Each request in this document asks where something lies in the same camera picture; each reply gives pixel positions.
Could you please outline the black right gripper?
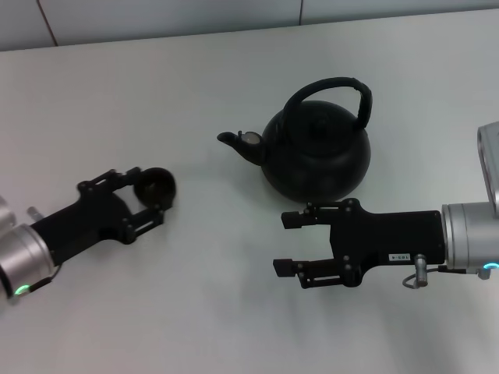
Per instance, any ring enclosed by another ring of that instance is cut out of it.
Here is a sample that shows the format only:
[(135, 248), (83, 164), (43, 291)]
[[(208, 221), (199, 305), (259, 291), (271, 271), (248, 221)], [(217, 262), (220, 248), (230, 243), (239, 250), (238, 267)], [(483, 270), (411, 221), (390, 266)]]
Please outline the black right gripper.
[(307, 203), (302, 212), (281, 214), (285, 229), (330, 225), (334, 259), (274, 259), (278, 277), (297, 277), (301, 288), (342, 285), (354, 288), (378, 266), (413, 265), (421, 255), (428, 265), (445, 261), (441, 214), (436, 210), (370, 213), (357, 199)]

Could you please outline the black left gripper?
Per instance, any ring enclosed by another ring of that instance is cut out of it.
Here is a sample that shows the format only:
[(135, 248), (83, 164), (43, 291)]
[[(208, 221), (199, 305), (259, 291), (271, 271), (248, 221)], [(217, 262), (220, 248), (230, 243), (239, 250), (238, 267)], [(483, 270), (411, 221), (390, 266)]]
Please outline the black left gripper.
[(48, 247), (56, 266), (105, 240), (129, 245), (165, 221), (172, 202), (155, 204), (131, 214), (115, 191), (134, 185), (142, 170), (119, 173), (115, 169), (78, 185), (79, 199), (31, 225)]

